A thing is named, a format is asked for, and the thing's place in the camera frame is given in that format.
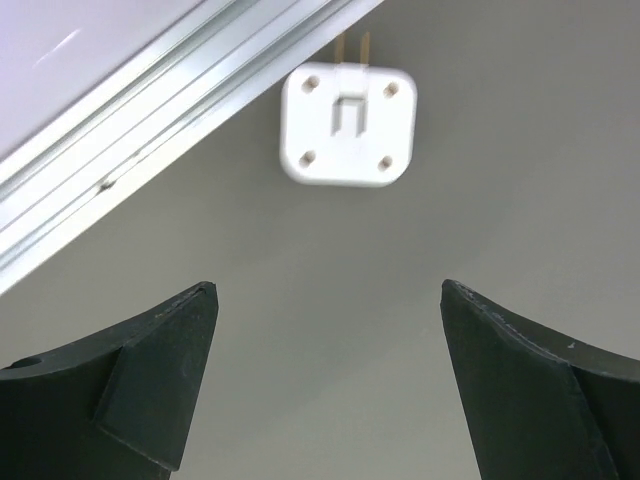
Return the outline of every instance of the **metal prong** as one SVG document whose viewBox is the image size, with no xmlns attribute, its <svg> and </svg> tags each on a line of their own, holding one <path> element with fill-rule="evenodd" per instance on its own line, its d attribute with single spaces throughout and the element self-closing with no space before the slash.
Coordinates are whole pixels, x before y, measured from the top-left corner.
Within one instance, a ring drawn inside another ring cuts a hole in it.
<svg viewBox="0 0 640 480">
<path fill-rule="evenodd" d="M 344 62 L 344 44 L 345 44 L 346 34 L 342 32 L 340 35 L 336 37 L 336 47 L 335 47 L 335 62 L 343 63 Z"/>
<path fill-rule="evenodd" d="M 360 63 L 369 65 L 369 48 L 371 46 L 371 34 L 365 33 L 360 40 Z"/>
</svg>

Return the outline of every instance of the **gray surface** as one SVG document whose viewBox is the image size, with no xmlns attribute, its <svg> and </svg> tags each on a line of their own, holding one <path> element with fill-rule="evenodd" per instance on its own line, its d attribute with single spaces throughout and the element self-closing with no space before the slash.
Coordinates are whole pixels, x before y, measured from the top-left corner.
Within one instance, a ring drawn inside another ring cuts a hole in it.
<svg viewBox="0 0 640 480">
<path fill-rule="evenodd" d="M 293 183 L 274 89 L 0 299 L 0 363 L 213 280 L 176 479 L 477 479 L 444 278 L 640 357 L 639 21 L 631 0 L 387 0 L 352 39 L 417 81 L 403 178 Z"/>
</svg>

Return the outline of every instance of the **plug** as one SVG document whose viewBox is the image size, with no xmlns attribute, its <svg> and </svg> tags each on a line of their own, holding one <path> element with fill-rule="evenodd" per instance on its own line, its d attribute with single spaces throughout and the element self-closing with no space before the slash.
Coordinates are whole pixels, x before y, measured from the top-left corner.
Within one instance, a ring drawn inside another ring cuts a hole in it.
<svg viewBox="0 0 640 480">
<path fill-rule="evenodd" d="M 280 160 L 294 180 L 315 185 L 382 187 L 407 169 L 417 91 L 405 72 L 370 67 L 369 34 L 360 63 L 305 63 L 282 89 Z"/>
</svg>

